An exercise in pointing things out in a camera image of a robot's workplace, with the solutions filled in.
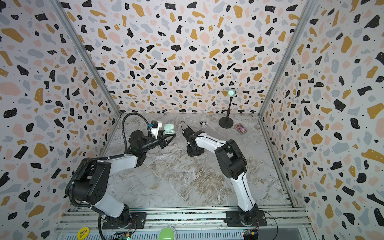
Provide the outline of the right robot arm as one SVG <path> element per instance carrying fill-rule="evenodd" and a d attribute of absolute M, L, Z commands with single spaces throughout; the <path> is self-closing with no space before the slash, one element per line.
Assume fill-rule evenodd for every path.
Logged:
<path fill-rule="evenodd" d="M 183 130 L 187 140 L 187 153 L 190 157 L 200 156 L 205 151 L 215 154 L 220 170 L 230 179 L 238 203 L 239 218 L 245 226 L 260 223 L 263 214 L 252 197 L 247 181 L 248 164 L 245 156 L 234 140 L 219 140 L 203 131 Z"/>

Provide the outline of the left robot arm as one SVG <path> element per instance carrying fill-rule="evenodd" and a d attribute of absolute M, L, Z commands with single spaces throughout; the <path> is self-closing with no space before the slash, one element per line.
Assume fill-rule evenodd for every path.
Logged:
<path fill-rule="evenodd" d="M 175 133 L 165 134 L 163 130 L 157 136 L 145 136 L 142 131 L 134 131 L 123 154 L 83 159 L 66 187 L 71 204 L 93 210 L 116 228 L 127 228 L 133 223 L 132 216 L 129 207 L 109 193 L 110 177 L 141 166 L 149 150 L 156 147 L 163 149 L 175 137 Z"/>

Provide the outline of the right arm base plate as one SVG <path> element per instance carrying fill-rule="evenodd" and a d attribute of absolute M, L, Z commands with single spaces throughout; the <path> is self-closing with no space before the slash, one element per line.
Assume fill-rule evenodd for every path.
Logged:
<path fill-rule="evenodd" d="M 224 222 L 228 227 L 266 227 L 267 220 L 265 217 L 264 211 L 248 211 L 243 212 L 240 210 L 237 211 L 227 211 Z"/>

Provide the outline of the mint green charging case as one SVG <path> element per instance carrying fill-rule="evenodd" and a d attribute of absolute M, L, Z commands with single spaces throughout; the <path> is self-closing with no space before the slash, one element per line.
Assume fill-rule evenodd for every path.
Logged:
<path fill-rule="evenodd" d="M 163 126 L 164 134 L 174 134 L 175 133 L 175 126 L 173 124 L 165 124 Z"/>

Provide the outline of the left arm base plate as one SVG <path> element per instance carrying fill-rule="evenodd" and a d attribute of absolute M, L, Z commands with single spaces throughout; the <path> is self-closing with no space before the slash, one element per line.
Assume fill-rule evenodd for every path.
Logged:
<path fill-rule="evenodd" d="M 118 218 L 106 217 L 103 230 L 143 229 L 147 218 L 146 212 L 122 213 Z"/>

